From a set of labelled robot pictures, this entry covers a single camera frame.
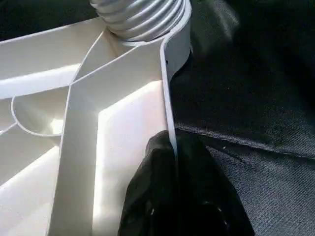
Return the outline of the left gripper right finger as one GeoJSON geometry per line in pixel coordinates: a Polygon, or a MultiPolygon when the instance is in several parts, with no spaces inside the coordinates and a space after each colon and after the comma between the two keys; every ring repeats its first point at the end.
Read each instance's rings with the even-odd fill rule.
{"type": "Polygon", "coordinates": [[[253,236],[241,199],[215,159],[193,135],[177,136],[182,236],[253,236]]]}

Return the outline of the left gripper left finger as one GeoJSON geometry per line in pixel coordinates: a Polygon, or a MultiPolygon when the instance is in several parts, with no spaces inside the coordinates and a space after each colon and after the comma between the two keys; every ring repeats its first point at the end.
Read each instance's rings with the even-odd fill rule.
{"type": "Polygon", "coordinates": [[[120,236],[175,236],[178,231],[176,164],[168,131],[147,143],[126,190],[120,236]]]}

